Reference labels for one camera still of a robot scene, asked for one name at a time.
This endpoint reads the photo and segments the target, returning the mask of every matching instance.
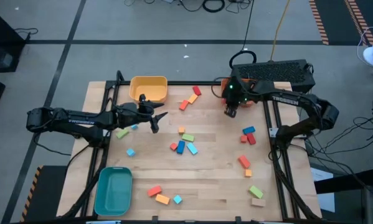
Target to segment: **yellow block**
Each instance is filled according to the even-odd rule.
[[[252,175],[253,175],[253,172],[250,169],[244,170],[245,177],[251,177]]]
[[[193,94],[189,99],[188,102],[193,103],[197,99],[197,95]]]
[[[168,205],[168,203],[169,203],[169,197],[163,196],[161,194],[157,194],[156,201]]]
[[[185,127],[182,127],[182,126],[179,127],[179,128],[178,128],[178,133],[179,133],[179,134],[184,134],[184,133],[185,133]]]

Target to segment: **white paper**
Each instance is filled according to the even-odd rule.
[[[311,168],[311,172],[312,172],[314,181],[333,178],[332,173],[321,171],[315,168]],[[319,206],[321,207],[321,209],[329,211],[329,212],[336,212],[336,208],[334,204],[334,193],[319,194],[318,200],[319,200]]]

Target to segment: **red block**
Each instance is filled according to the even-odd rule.
[[[248,159],[244,155],[240,156],[238,158],[238,161],[240,162],[240,164],[242,165],[242,167],[244,169],[247,169],[250,166],[250,162],[248,161]]]
[[[155,187],[153,187],[152,189],[148,190],[148,195],[149,197],[152,197],[156,194],[159,194],[161,192],[161,187],[160,185],[157,185]]]
[[[170,149],[172,149],[173,151],[175,151],[175,149],[177,148],[177,145],[175,143],[172,143],[170,146],[169,146]]]
[[[194,94],[196,94],[197,96],[200,96],[201,95],[201,92],[200,92],[200,89],[198,86],[194,86],[193,87],[193,91],[194,91]]]
[[[248,134],[247,134],[247,139],[248,139],[248,142],[249,142],[250,144],[255,144],[255,143],[256,143],[256,142],[255,142],[255,137],[254,137],[253,133],[248,133]]]
[[[180,110],[185,110],[185,109],[186,109],[186,106],[187,106],[188,103],[189,103],[189,102],[188,102],[187,100],[184,100],[184,101],[182,102],[182,104],[179,106],[179,109],[180,109]]]
[[[242,135],[242,137],[240,137],[240,141],[242,143],[246,143],[247,142],[247,136],[246,135]]]

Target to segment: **yellow cable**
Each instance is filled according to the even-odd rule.
[[[285,14],[286,14],[286,11],[288,9],[289,3],[290,3],[290,0],[287,0],[285,10],[283,11],[283,15],[281,15],[280,22],[278,24],[278,28],[276,29],[275,40],[273,40],[272,53],[271,53],[271,59],[270,60],[272,60],[273,53],[275,51],[276,39],[278,38],[278,32],[279,32],[279,29],[280,29],[280,26],[281,26],[281,22],[283,22],[283,18],[285,17]]]

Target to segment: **green block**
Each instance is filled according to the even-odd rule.
[[[257,196],[257,198],[261,199],[263,196],[263,193],[260,189],[256,188],[254,185],[250,187],[251,194],[254,194]]]
[[[127,129],[122,129],[121,131],[117,132],[116,136],[117,136],[118,139],[122,139],[128,133],[129,133],[129,131]]]
[[[183,139],[183,140],[186,140],[186,141],[191,141],[191,142],[193,142],[193,141],[194,141],[194,136],[191,136],[190,134],[183,134],[183,135],[182,135],[182,139]]]

